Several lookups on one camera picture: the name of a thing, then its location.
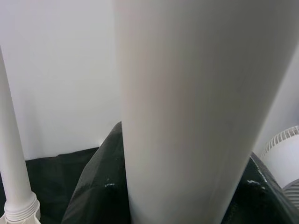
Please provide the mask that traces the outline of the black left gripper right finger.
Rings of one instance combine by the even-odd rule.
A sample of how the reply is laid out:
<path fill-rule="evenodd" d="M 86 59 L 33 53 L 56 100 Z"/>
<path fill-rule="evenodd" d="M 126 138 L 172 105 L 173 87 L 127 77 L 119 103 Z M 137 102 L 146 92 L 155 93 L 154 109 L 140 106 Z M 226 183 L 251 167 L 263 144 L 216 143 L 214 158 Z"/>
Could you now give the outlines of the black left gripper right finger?
<path fill-rule="evenodd" d="M 297 224 L 299 211 L 254 153 L 222 220 L 223 224 Z"/>

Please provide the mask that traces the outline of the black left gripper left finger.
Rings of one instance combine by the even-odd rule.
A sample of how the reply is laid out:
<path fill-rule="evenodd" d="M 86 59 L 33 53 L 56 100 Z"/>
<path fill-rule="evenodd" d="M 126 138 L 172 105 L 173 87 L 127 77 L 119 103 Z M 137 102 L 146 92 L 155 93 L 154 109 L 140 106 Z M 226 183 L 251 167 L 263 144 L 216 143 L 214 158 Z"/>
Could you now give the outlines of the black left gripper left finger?
<path fill-rule="evenodd" d="M 84 167 L 63 224 L 129 224 L 130 210 L 121 122 Z"/>

